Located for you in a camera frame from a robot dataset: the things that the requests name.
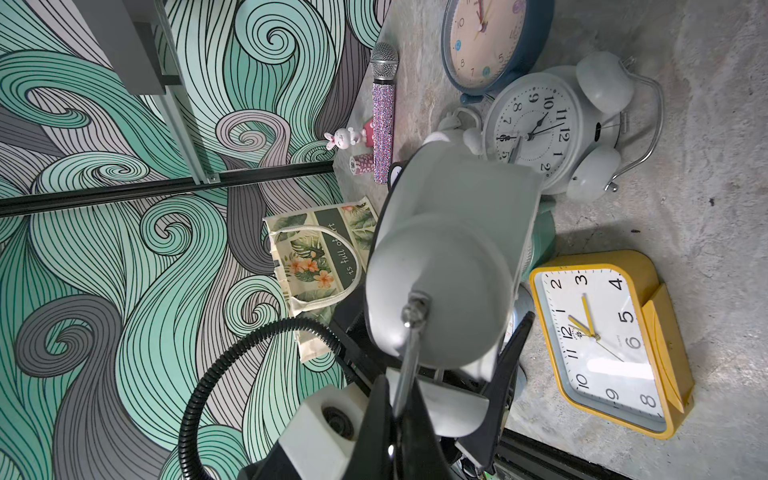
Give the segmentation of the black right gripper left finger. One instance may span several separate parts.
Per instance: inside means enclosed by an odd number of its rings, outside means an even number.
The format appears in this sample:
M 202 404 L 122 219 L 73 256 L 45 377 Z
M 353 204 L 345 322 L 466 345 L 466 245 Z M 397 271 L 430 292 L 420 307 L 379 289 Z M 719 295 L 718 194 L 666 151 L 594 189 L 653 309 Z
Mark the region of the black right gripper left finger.
M 374 382 L 356 446 L 343 479 L 389 480 L 393 478 L 393 413 L 389 381 L 384 375 Z

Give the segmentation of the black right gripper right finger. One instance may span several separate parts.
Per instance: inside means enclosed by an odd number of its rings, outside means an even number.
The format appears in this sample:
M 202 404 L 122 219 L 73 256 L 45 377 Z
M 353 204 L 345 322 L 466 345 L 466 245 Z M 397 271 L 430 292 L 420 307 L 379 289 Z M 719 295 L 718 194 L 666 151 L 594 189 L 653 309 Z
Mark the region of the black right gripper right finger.
M 420 392 L 410 393 L 397 420 L 397 478 L 452 478 Z

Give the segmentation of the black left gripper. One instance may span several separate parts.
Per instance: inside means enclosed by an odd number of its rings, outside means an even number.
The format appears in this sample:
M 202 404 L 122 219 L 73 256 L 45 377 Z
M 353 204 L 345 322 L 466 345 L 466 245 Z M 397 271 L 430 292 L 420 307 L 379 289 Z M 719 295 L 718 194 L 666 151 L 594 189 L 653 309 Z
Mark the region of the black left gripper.
M 523 346 L 531 327 L 524 322 L 524 316 L 535 310 L 534 301 L 525 287 L 518 289 L 512 320 L 499 351 L 496 369 L 490 381 L 475 381 L 464 373 L 454 371 L 445 374 L 441 381 L 430 380 L 428 369 L 420 370 L 419 385 L 433 429 L 440 437 L 443 454 L 448 461 L 465 458 L 481 471 L 496 472 L 495 449 L 503 436 L 504 424 L 509 409 L 527 382 L 519 364 Z M 361 288 L 340 302 L 332 315 L 330 330 L 340 339 L 343 348 L 337 362 L 342 367 L 347 381 L 370 392 L 376 377 L 384 373 L 397 361 L 377 350 L 368 336 L 365 325 L 365 300 Z M 454 423 L 467 417 L 469 409 L 453 407 L 444 411 L 442 403 L 449 394 L 479 395 L 488 400 L 482 423 L 467 435 L 447 432 Z

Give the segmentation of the yellow rectangular alarm clock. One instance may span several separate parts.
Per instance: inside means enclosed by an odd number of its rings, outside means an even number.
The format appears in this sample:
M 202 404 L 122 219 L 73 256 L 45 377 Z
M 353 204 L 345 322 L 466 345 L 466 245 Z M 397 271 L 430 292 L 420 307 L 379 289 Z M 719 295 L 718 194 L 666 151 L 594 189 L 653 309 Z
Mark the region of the yellow rectangular alarm clock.
M 581 411 L 674 436 L 695 381 L 665 283 L 634 250 L 557 257 L 529 275 L 554 378 Z

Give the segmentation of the black-backed white alarm clock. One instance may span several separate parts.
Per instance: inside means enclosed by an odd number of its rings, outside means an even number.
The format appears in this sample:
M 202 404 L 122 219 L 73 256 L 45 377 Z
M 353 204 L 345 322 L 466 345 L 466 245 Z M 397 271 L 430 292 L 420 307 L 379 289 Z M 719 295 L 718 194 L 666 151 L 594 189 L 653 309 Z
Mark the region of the black-backed white alarm clock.
M 369 257 L 366 326 L 402 359 L 403 310 L 429 301 L 419 363 L 491 380 L 509 321 L 543 179 L 529 167 L 481 160 L 449 142 L 421 146 L 399 174 Z

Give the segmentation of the cream floral canvas bag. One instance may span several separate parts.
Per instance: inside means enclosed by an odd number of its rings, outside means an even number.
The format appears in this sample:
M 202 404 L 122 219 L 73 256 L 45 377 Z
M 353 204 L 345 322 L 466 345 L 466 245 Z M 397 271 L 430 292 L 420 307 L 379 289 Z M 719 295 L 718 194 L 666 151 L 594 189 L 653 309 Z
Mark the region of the cream floral canvas bag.
M 265 219 L 291 317 L 329 324 L 365 276 L 378 215 L 368 198 Z

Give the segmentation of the white twin-bell alarm clock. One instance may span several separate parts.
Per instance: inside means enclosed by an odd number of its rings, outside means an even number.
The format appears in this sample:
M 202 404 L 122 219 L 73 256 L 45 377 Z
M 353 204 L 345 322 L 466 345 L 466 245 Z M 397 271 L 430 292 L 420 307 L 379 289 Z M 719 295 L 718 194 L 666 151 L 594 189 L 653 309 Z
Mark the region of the white twin-bell alarm clock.
M 616 144 L 638 85 L 656 100 L 654 134 L 640 158 L 624 163 Z M 665 99 L 656 80 L 631 72 L 616 55 L 594 52 L 577 65 L 522 76 L 496 97 L 486 117 L 463 128 L 447 115 L 431 141 L 453 141 L 486 160 L 529 167 L 544 179 L 542 192 L 591 203 L 619 189 L 617 180 L 654 153 L 664 126 Z

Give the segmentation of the green round alarm clock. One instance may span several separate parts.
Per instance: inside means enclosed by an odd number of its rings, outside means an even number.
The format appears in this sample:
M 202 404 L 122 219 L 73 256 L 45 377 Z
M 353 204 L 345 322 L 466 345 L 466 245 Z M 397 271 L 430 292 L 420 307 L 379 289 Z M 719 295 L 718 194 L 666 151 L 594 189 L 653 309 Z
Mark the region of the green round alarm clock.
M 525 280 L 529 278 L 533 269 L 554 256 L 556 230 L 553 211 L 555 205 L 555 200 L 550 197 L 543 197 L 539 202 L 530 238 L 530 261 L 523 276 Z

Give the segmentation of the blue round alarm clock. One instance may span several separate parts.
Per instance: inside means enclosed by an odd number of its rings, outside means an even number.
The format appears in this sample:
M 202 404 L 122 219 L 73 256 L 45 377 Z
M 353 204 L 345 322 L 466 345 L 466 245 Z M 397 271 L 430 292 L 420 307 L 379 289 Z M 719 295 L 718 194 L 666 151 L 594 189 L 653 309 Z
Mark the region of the blue round alarm clock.
M 553 0 L 450 0 L 440 50 L 444 71 L 471 105 L 494 97 L 535 65 L 554 18 Z

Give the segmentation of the white bunny figurine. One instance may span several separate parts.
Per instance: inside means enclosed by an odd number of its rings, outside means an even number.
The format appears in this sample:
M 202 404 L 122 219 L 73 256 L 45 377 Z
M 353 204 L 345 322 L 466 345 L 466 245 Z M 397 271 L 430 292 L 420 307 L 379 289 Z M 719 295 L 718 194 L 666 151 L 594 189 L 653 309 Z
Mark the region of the white bunny figurine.
M 363 129 L 355 129 L 353 127 L 339 128 L 335 132 L 325 132 L 323 134 L 324 139 L 327 141 L 326 149 L 340 149 L 347 150 L 353 146 L 365 146 L 372 148 L 372 137 L 368 134 L 368 131 Z

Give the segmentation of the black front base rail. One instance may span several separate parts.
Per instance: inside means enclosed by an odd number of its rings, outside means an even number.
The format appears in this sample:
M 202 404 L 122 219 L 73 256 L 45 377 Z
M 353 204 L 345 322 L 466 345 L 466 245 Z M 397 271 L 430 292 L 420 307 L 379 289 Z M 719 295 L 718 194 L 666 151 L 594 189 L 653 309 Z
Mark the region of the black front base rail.
M 629 480 L 601 465 L 508 429 L 501 435 L 495 459 L 511 479 Z

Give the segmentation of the aluminium back rail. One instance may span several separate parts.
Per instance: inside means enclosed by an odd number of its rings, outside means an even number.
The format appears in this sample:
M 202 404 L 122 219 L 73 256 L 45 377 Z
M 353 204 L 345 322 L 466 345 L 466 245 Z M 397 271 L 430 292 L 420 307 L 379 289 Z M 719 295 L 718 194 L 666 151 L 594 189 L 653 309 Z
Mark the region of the aluminium back rail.
M 159 78 L 165 88 L 162 95 L 154 95 L 155 104 L 178 146 L 180 156 L 185 161 L 194 183 L 196 185 L 216 184 L 219 182 L 219 174 L 211 169 L 208 161 L 201 159 L 193 140 L 192 133 L 199 132 L 194 116 L 190 115 L 192 129 L 189 128 L 185 119 L 184 110 L 191 111 L 191 105 L 165 2 L 152 1 L 151 5 L 151 12 L 155 15 L 153 24 L 159 31 L 159 40 L 156 45 L 160 68 Z

